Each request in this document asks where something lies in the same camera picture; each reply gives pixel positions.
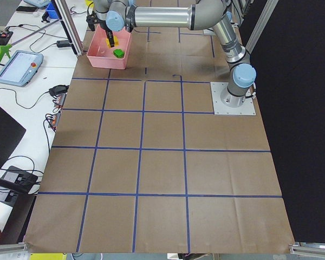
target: blue bin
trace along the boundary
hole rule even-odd
[[[52,3],[50,3],[50,4],[47,6],[47,8],[46,8],[45,11],[48,13],[49,18],[51,18],[51,19],[58,19],[58,18],[59,18],[59,17],[58,17],[58,14],[56,13],[56,11],[55,11],[54,6],[53,6]]]

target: power adapter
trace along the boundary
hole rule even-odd
[[[69,85],[57,85],[53,88],[50,88],[48,92],[51,96],[58,96],[62,93],[66,93],[68,89]]]
[[[71,46],[68,40],[56,41],[56,45],[57,45],[58,48],[70,47]]]

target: pink tray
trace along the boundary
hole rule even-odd
[[[95,34],[87,52],[87,57],[93,67],[125,69],[131,46],[131,33],[123,28],[121,31],[114,31],[113,34],[118,38],[119,45],[109,48],[106,43],[106,32],[100,26],[96,27]],[[124,57],[115,57],[113,54],[115,49],[125,51]]]

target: yellow object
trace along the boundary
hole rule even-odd
[[[32,253],[30,260],[66,260],[63,253]]]
[[[87,7],[88,7],[92,2],[93,2],[93,1],[86,0],[86,5],[87,5]]]
[[[119,41],[118,41],[117,36],[114,35],[113,38],[114,38],[114,46],[118,46],[119,45]],[[106,43],[107,43],[107,46],[109,48],[112,48],[111,45],[109,44],[109,40],[108,39],[106,39]]]

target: plug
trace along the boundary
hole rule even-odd
[[[66,93],[69,89],[69,85],[57,85],[48,90],[51,96],[58,96],[59,94]]]

